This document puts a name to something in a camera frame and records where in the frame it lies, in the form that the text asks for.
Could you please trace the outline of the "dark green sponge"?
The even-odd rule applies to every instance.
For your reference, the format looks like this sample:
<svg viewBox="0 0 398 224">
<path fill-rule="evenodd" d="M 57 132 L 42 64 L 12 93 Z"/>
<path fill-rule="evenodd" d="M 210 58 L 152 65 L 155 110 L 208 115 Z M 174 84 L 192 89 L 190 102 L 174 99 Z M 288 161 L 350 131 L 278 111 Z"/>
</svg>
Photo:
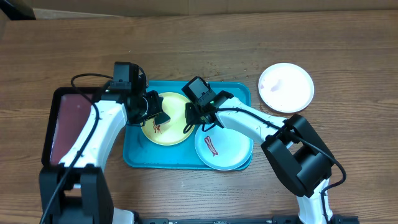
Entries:
<svg viewBox="0 0 398 224">
<path fill-rule="evenodd" d="M 161 125 L 164 123 L 168 123 L 170 121 L 170 116 L 165 113 L 165 112 L 160 112 L 155 118 L 154 118 L 154 124 L 155 125 Z"/>
</svg>

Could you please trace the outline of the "yellow-green plate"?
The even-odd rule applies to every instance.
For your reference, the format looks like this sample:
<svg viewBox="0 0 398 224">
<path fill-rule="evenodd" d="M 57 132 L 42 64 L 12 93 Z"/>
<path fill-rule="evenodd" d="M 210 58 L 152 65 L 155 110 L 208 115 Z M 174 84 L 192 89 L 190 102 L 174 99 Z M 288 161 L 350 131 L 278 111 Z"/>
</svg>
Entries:
<svg viewBox="0 0 398 224">
<path fill-rule="evenodd" d="M 162 109 L 170 116 L 170 121 L 156 125 L 152 118 L 146 121 L 146 125 L 141 129 L 150 141 L 162 146 L 172 146 L 186 140 L 193 131 L 192 128 L 187 134 L 183 133 L 187 125 L 185 105 L 190 101 L 187 97 L 173 92 L 160 93 L 159 96 L 163 98 Z"/>
</svg>

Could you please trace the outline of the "white plate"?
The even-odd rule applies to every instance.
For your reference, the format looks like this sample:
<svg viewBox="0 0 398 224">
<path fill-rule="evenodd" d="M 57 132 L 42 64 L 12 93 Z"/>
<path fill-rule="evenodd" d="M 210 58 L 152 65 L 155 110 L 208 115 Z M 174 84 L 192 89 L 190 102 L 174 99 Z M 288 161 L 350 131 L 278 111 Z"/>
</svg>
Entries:
<svg viewBox="0 0 398 224">
<path fill-rule="evenodd" d="M 258 92 L 271 109 L 281 113 L 296 113 L 312 102 L 315 85 L 302 67 L 292 63 L 276 63 L 262 72 Z"/>
</svg>

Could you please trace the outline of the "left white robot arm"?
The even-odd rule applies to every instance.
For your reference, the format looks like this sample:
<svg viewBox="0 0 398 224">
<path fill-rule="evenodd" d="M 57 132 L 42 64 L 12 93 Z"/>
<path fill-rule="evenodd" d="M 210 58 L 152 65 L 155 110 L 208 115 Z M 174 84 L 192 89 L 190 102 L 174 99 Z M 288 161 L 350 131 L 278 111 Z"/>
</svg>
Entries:
<svg viewBox="0 0 398 224">
<path fill-rule="evenodd" d="M 72 88 L 90 104 L 90 113 L 58 164 L 48 164 L 40 171 L 40 222 L 135 223 L 134 212 L 114 206 L 104 168 L 122 128 L 158 118 L 162 100 L 156 91 L 146 90 L 143 71 L 108 77 L 93 96 L 84 88 Z"/>
</svg>

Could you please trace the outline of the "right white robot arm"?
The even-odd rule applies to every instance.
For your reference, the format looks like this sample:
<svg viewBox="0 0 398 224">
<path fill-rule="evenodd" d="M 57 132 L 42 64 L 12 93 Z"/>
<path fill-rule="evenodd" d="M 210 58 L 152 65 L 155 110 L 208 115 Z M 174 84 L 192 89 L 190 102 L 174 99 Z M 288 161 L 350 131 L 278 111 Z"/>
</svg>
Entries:
<svg viewBox="0 0 398 224">
<path fill-rule="evenodd" d="M 235 130 L 260 144 L 277 178 L 296 195 L 302 223 L 334 223 L 328 203 L 331 168 L 341 164 L 335 159 L 310 123 L 298 114 L 289 119 L 275 117 L 245 105 L 234 96 L 210 99 L 191 96 L 187 122 Z"/>
</svg>

